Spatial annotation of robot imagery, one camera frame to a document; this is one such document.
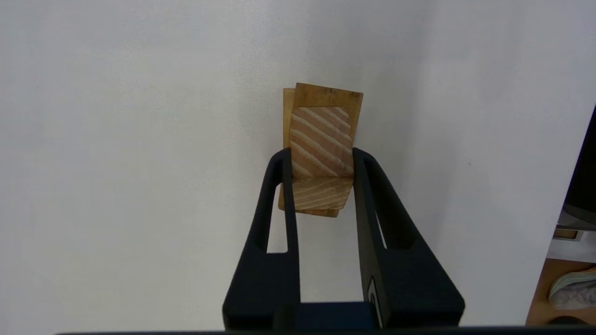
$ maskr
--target shoe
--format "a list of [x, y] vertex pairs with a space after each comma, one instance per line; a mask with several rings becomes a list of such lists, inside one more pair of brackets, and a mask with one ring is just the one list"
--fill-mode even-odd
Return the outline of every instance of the shoe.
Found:
[[565, 310], [596, 306], [596, 268], [559, 277], [552, 284], [548, 301]]

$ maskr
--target white wall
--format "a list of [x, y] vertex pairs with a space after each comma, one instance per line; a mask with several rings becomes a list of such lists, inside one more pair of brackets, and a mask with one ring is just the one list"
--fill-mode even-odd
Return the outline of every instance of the white wall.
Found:
[[[296, 82], [364, 92], [356, 145], [464, 295], [462, 323], [524, 323], [596, 100], [595, 14], [3, 2], [0, 333], [221, 328]], [[361, 299], [353, 204], [298, 220], [303, 300]]]

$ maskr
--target light wooden board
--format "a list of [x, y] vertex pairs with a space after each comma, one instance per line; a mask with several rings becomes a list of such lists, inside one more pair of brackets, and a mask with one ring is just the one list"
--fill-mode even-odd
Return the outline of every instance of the light wooden board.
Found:
[[[351, 149], [354, 137], [356, 135], [356, 127], [358, 125], [358, 117], [360, 115], [360, 109], [361, 109], [361, 105], [362, 105], [362, 97], [363, 94], [362, 93], [358, 93], [358, 92], [351, 92], [351, 91], [345, 91], [342, 89], [334, 89], [334, 88], [326, 88], [323, 86], [316, 86], [316, 85], [308, 85], [308, 84], [303, 84], [303, 83], [297, 83], [296, 84], [296, 89], [291, 89], [291, 88], [284, 88], [284, 147], [290, 147], [291, 144], [291, 130], [290, 130], [290, 124], [292, 123], [292, 118], [291, 116], [293, 115], [294, 112], [294, 108], [300, 108], [300, 107], [341, 107], [341, 109], [347, 113], [347, 118], [348, 120], [344, 120], [347, 121], [349, 124], [349, 146]], [[326, 111], [315, 111], [316, 113], [325, 113], [324, 116], [329, 116], [329, 113], [327, 113]], [[350, 157], [348, 159], [346, 159], [345, 157], [342, 157], [342, 159], [346, 162], [349, 162], [350, 167], [352, 168], [353, 166], [353, 159], [350, 155]], [[332, 197], [332, 201], [329, 201], [329, 199], [323, 199], [321, 198], [320, 201], [317, 202], [311, 202], [307, 205], [307, 203], [302, 203], [300, 206], [296, 207], [296, 212], [298, 213], [306, 213], [306, 214], [310, 214], [310, 215], [318, 215], [318, 216], [328, 216], [328, 217], [332, 217], [335, 218], [337, 217], [337, 215], [339, 214], [339, 209], [343, 208], [343, 206], [345, 205], [345, 200], [347, 200], [347, 197], [349, 195], [349, 192], [351, 190], [351, 186], [353, 183], [353, 171], [351, 173], [340, 173], [339, 174], [340, 178], [336, 181], [331, 181], [331, 183], [329, 183], [329, 187], [332, 187], [335, 190], [335, 195], [338, 197], [337, 200], [333, 200]], [[293, 179], [294, 180], [298, 180], [300, 178], [302, 178], [304, 176], [302, 176], [300, 173], [296, 172], [296, 169], [293, 169]], [[294, 185], [294, 203], [297, 204], [296, 201], [296, 194], [300, 194], [299, 192], [301, 192], [301, 188], [304, 187], [304, 185], [306, 184], [296, 184], [295, 182], [293, 183]], [[281, 192], [280, 192], [280, 200], [278, 203], [278, 207], [280, 209], [284, 209], [284, 197], [283, 197], [283, 186], [280, 188]], [[322, 188], [319, 189], [312, 189], [309, 194], [315, 194], [316, 192], [331, 192], [330, 190], [323, 190]], [[301, 198], [300, 201], [306, 201], [306, 198]]]

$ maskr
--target wooden board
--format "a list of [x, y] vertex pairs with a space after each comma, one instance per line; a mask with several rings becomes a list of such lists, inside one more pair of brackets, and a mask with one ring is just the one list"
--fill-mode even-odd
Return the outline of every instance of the wooden board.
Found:
[[343, 107], [350, 119], [352, 141], [356, 136], [356, 127], [362, 107], [362, 97], [358, 92], [346, 91], [344, 89], [329, 88], [323, 86], [297, 83], [294, 91], [294, 109], [298, 107]]
[[[339, 112], [334, 111], [338, 118], [333, 117], [328, 111], [316, 110], [315, 114], [317, 113], [324, 113], [323, 116], [330, 117], [327, 120], [333, 119], [340, 119], [349, 124], [349, 147], [351, 149], [352, 143], [356, 134], [356, 127], [358, 125], [358, 117], [360, 115], [360, 109], [362, 105], [362, 93], [358, 92], [351, 92], [345, 91], [342, 89], [334, 89], [334, 88], [326, 88], [323, 86], [316, 86], [316, 85], [308, 85], [303, 83], [297, 83], [296, 89], [291, 88], [284, 88], [284, 114], [283, 114], [283, 123], [284, 123], [284, 147], [291, 146], [291, 139], [292, 134], [290, 130], [290, 124], [292, 123], [292, 115], [295, 108], [300, 107], [340, 107], [343, 112], [347, 114], [347, 119], [342, 119], [342, 117], [346, 117], [346, 115], [339, 114]], [[301, 134], [294, 134], [295, 142], [299, 139]], [[340, 158], [343, 162], [349, 162], [349, 167], [343, 167], [343, 170], [340, 169], [341, 173], [338, 173], [338, 176], [328, 175], [328, 178], [339, 177], [336, 181], [327, 180], [329, 183], [323, 184], [327, 185], [328, 189], [323, 189], [322, 187], [318, 186], [317, 188], [310, 188], [308, 193], [303, 193], [303, 187], [306, 187], [308, 183], [312, 183], [313, 181], [301, 181], [298, 184], [296, 180], [304, 178], [312, 178], [313, 176], [304, 176], [300, 172], [297, 172], [295, 168], [293, 168], [293, 179], [295, 182], [293, 183], [294, 188], [294, 203], [298, 204], [296, 207], [297, 213], [306, 213], [310, 215], [318, 215], [318, 216], [328, 216], [332, 218], [336, 218], [339, 214], [339, 209], [343, 208], [345, 205], [345, 200], [349, 196], [349, 192], [352, 188], [353, 183], [353, 170], [351, 173], [349, 172], [351, 168], [353, 168], [353, 159], [351, 157], [351, 152], [349, 158], [342, 156]], [[283, 197], [283, 186], [280, 188], [280, 198], [278, 207], [280, 209], [284, 209], [284, 197]], [[334, 194], [337, 199], [334, 197], [327, 197], [327, 198], [320, 198], [319, 201], [307, 203], [304, 201], [308, 201], [306, 195], [317, 195], [327, 193], [329, 196]]]
[[354, 176], [353, 142], [341, 107], [299, 107], [292, 112], [292, 178]]

